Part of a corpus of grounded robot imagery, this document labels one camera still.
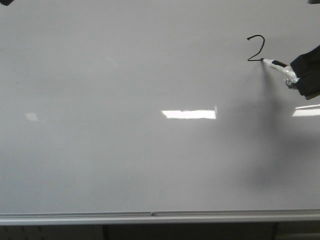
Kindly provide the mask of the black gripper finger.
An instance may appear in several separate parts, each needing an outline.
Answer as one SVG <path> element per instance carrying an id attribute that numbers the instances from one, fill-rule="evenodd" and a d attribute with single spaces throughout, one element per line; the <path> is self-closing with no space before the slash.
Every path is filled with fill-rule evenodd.
<path id="1" fill-rule="evenodd" d="M 296 88 L 306 100 L 320 95 L 320 46 L 299 55 L 290 66 L 298 81 Z"/>

